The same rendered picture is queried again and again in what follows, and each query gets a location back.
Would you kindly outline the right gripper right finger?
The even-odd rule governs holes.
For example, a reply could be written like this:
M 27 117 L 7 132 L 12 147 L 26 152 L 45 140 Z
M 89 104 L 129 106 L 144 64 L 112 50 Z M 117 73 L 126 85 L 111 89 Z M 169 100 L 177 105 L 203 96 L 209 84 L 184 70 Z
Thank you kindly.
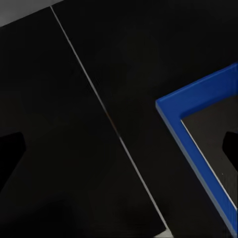
M 238 172 L 238 134 L 226 132 L 222 149 Z

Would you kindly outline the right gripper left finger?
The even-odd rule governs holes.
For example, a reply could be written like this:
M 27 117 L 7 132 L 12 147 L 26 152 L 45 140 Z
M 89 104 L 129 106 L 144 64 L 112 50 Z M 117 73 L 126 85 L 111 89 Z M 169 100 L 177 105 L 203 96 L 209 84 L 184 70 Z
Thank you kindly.
M 25 151 L 22 132 L 0 137 L 0 192 Z

